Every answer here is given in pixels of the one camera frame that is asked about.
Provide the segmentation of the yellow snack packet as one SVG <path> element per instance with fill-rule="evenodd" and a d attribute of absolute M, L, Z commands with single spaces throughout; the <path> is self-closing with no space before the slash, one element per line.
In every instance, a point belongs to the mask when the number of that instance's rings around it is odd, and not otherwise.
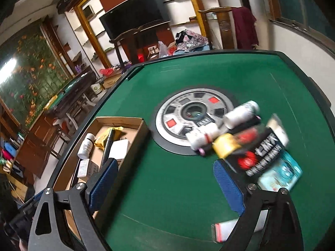
<path fill-rule="evenodd" d="M 94 146 L 99 149 L 104 149 L 107 144 L 107 139 L 109 137 L 110 131 L 114 131 L 113 141 L 117 141 L 120 138 L 121 132 L 123 131 L 123 127 L 110 127 L 106 129 L 102 134 L 98 135 L 94 141 Z"/>

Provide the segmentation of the green mahjong table background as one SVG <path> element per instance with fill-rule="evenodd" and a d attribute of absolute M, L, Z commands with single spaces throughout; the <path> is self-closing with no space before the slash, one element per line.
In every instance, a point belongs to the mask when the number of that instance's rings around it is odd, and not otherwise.
<path fill-rule="evenodd" d="M 85 92 L 91 88 L 91 85 L 96 83 L 97 76 L 90 66 L 85 67 L 81 73 L 77 74 L 67 85 L 65 85 L 57 94 L 54 102 L 48 102 L 44 110 L 46 114 L 52 115 L 54 118 L 69 119 L 75 129 L 78 129 L 78 124 L 70 111 L 77 105 L 78 101 L 83 99 L 89 103 Z"/>

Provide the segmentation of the light blue tissue pack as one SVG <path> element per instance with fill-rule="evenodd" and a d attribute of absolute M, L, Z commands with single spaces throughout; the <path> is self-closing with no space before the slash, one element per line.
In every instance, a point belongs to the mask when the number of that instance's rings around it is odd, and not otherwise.
<path fill-rule="evenodd" d="M 258 179 L 258 186 L 262 190 L 277 192 L 280 188 L 290 191 L 303 171 L 293 157 L 284 151 L 275 164 Z"/>

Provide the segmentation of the window with wooden frame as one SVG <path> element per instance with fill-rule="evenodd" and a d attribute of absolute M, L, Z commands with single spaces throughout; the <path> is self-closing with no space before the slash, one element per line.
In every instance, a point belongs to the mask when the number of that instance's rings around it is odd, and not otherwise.
<path fill-rule="evenodd" d="M 334 52 L 334 28 L 314 0 L 267 0 L 269 21 Z"/>

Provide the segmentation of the maroon cloth on chair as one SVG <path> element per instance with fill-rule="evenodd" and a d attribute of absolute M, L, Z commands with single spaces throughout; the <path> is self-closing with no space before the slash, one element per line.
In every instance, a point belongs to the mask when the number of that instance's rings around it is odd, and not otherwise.
<path fill-rule="evenodd" d="M 232 7 L 237 47 L 255 49 L 259 45 L 255 30 L 256 18 L 247 7 Z"/>

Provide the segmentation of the white power adapter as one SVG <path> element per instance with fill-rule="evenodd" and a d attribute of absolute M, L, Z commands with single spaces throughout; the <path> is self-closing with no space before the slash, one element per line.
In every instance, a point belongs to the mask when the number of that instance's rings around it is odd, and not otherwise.
<path fill-rule="evenodd" d="M 117 161 L 123 160 L 128 152 L 128 149 L 130 147 L 131 143 L 128 139 L 121 139 L 118 141 L 114 141 L 110 152 L 109 152 L 109 158 L 116 159 Z"/>

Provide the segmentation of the small white box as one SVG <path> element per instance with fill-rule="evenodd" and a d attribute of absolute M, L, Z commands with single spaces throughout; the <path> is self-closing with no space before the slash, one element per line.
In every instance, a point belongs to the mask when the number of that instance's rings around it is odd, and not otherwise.
<path fill-rule="evenodd" d="M 88 180 L 94 173 L 99 170 L 99 166 L 90 159 L 80 161 L 77 177 Z"/>

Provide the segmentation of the large white pill bottle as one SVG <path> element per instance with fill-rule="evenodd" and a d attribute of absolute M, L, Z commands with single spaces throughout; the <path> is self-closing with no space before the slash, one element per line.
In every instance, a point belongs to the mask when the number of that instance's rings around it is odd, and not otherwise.
<path fill-rule="evenodd" d="M 95 141 L 95 136 L 92 133 L 87 133 L 85 136 L 85 139 L 80 145 L 80 148 L 77 152 L 77 156 L 84 160 L 88 159 L 90 156 L 90 153 L 93 149 L 94 146 L 94 141 Z"/>

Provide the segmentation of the wooden chair with cloth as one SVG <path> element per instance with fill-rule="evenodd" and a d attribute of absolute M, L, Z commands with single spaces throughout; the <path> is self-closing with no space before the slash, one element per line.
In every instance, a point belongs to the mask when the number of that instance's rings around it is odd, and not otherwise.
<path fill-rule="evenodd" d="M 234 49 L 233 31 L 229 17 L 229 13 L 232 12 L 232 7 L 211 7 L 206 10 L 198 10 L 198 12 L 201 17 L 205 18 L 209 13 L 216 15 L 223 49 Z"/>

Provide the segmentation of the white bottle green label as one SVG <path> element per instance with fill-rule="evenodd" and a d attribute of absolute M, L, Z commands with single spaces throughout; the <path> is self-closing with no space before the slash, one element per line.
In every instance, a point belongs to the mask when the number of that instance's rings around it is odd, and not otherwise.
<path fill-rule="evenodd" d="M 233 129 L 259 114 L 259 105 L 255 101 L 247 101 L 235 107 L 223 116 L 223 123 L 228 129 Z"/>

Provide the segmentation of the black marker yellow cap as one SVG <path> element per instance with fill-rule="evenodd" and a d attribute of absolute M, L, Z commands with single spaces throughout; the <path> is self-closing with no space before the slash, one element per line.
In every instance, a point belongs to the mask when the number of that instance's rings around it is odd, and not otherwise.
<path fill-rule="evenodd" d="M 114 136 L 115 136 L 115 130 L 111 129 L 109 131 L 109 134 L 108 134 L 107 139 L 106 139 L 106 144 L 105 144 L 105 147 L 104 147 L 101 166 L 104 166 L 104 164 L 108 160 L 108 156 L 110 154 L 110 150 L 111 150 L 111 146 L 113 144 Z"/>

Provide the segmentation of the black marker pink cap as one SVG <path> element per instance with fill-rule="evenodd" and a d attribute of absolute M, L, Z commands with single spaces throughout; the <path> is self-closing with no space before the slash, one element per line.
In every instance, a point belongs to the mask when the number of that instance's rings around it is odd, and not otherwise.
<path fill-rule="evenodd" d="M 215 152 L 219 158 L 225 158 L 232 152 L 241 149 L 256 140 L 263 130 L 260 116 L 254 116 L 248 122 L 238 125 L 232 130 L 217 137 L 212 143 L 204 145 L 196 150 L 200 156 L 206 156 Z"/>

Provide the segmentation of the round grey table control panel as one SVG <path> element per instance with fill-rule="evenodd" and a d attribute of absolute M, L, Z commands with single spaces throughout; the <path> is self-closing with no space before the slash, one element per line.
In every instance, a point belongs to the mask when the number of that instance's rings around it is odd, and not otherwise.
<path fill-rule="evenodd" d="M 239 105 L 229 91 L 210 86 L 187 87 L 166 97 L 154 110 L 149 130 L 168 152 L 192 156 L 186 134 L 211 122 L 226 130 L 223 116 Z"/>

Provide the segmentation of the small white bottle pink label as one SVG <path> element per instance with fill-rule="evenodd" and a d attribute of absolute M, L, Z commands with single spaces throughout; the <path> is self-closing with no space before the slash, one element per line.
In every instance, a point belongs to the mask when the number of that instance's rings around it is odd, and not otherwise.
<path fill-rule="evenodd" d="M 214 122 L 211 122 L 186 133 L 186 138 L 190 144 L 190 148 L 196 151 L 200 147 L 212 143 L 219 135 L 220 130 L 218 126 Z"/>

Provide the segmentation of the pile of clothes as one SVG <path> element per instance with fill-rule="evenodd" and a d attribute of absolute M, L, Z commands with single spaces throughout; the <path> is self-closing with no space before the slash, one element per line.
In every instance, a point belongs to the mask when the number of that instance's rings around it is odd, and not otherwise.
<path fill-rule="evenodd" d="M 176 53 L 191 53 L 210 50 L 208 38 L 185 29 L 175 35 Z"/>

